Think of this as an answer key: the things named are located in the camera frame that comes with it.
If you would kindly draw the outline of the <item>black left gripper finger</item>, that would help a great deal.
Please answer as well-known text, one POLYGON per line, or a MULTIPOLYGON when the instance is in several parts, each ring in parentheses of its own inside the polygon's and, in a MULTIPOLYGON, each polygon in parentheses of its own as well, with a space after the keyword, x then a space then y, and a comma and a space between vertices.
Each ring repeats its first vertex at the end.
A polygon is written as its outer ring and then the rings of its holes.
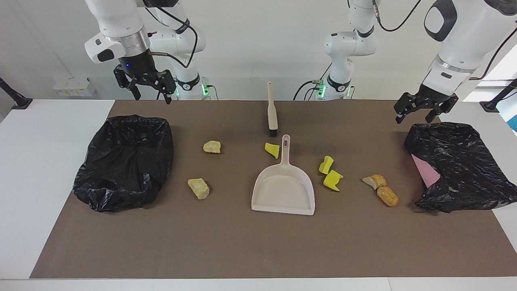
POLYGON ((436 117, 441 114, 449 113, 454 105, 458 101, 458 96, 452 95, 447 100, 443 100, 441 103, 438 101, 431 101, 430 112, 425 117, 427 123, 432 123, 436 117))
POLYGON ((420 110, 422 101, 423 98, 419 94, 404 93, 395 104, 395 121, 401 124, 408 114, 420 110))

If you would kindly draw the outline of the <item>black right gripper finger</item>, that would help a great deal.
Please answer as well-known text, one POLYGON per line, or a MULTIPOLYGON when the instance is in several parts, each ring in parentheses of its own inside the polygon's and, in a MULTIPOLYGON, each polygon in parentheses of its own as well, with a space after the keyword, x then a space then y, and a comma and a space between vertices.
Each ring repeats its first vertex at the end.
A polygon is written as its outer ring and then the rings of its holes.
POLYGON ((163 95, 166 104, 169 105, 176 91, 175 79, 169 70, 158 72, 157 77, 158 96, 163 95))
POLYGON ((127 74, 124 72, 122 65, 118 65, 114 69, 114 76, 118 82, 118 86, 122 89, 126 89, 133 95, 136 101, 139 101, 141 94, 137 88, 137 78, 133 77, 131 81, 128 79, 127 74))

